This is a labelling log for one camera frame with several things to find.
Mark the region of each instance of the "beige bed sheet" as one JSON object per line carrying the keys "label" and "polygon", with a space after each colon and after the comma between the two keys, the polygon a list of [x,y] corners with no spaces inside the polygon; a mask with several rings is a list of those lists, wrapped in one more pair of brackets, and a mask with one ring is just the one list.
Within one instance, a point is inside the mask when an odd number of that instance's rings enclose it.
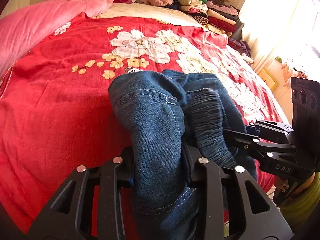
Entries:
{"label": "beige bed sheet", "polygon": [[113,18],[120,16],[151,18],[168,22],[172,25],[201,27],[207,31],[201,24],[181,11],[141,3],[114,3],[108,10],[96,18]]}

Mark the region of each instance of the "floral bedsheet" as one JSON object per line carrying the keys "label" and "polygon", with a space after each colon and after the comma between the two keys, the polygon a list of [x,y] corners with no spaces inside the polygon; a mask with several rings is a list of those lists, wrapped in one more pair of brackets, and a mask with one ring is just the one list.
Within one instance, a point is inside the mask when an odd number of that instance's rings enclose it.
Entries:
{"label": "floral bedsheet", "polygon": [[[15,62],[0,83],[0,202],[23,232],[73,169],[102,165],[131,145],[108,99],[112,80],[164,69],[216,74],[246,124],[286,122],[270,90],[227,46],[226,35],[82,13]],[[127,236],[136,239],[124,195]]]}

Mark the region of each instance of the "pink fleece cloth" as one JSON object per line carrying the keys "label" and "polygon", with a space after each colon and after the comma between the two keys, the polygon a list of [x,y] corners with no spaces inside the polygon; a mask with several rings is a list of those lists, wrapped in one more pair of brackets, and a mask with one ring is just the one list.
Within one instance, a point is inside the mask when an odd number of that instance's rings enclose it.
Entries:
{"label": "pink fleece cloth", "polygon": [[49,0],[19,9],[0,20],[0,79],[42,39],[85,12],[94,17],[113,0]]}
{"label": "pink fleece cloth", "polygon": [[235,15],[235,16],[238,15],[238,11],[231,6],[230,7],[227,7],[224,5],[218,6],[218,5],[213,4],[211,1],[207,1],[206,5],[207,5],[207,7],[214,8],[220,12],[224,12],[224,13],[227,13],[230,15]]}
{"label": "pink fleece cloth", "polygon": [[172,5],[173,0],[140,0],[140,3],[161,7],[166,5]]}

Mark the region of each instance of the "jeans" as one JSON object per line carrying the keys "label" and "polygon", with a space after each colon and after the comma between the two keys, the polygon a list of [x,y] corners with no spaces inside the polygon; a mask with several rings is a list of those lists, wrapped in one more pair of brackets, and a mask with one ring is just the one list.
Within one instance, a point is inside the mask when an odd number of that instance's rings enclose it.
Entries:
{"label": "jeans", "polygon": [[239,164],[256,176],[254,160],[224,143],[223,127],[245,132],[245,125],[214,74],[124,74],[112,82],[109,96],[132,138],[132,206],[143,240],[193,239],[200,190],[188,188],[183,178],[180,149],[185,132],[202,155],[218,165]]}

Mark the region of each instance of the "person's hand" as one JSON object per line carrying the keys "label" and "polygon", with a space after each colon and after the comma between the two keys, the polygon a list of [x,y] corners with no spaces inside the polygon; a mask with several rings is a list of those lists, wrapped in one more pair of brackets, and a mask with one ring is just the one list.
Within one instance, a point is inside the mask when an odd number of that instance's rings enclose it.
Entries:
{"label": "person's hand", "polygon": [[[312,176],[305,182],[303,183],[300,187],[298,187],[290,196],[290,198],[295,198],[297,196],[299,196],[299,194],[301,192],[303,192],[305,189],[307,189],[308,187],[310,187],[310,185],[312,184],[313,180],[315,178],[315,173],[312,174]],[[277,189],[281,190],[282,192],[285,192],[288,188],[288,180],[287,179],[281,179],[278,176],[275,176],[275,186]]]}

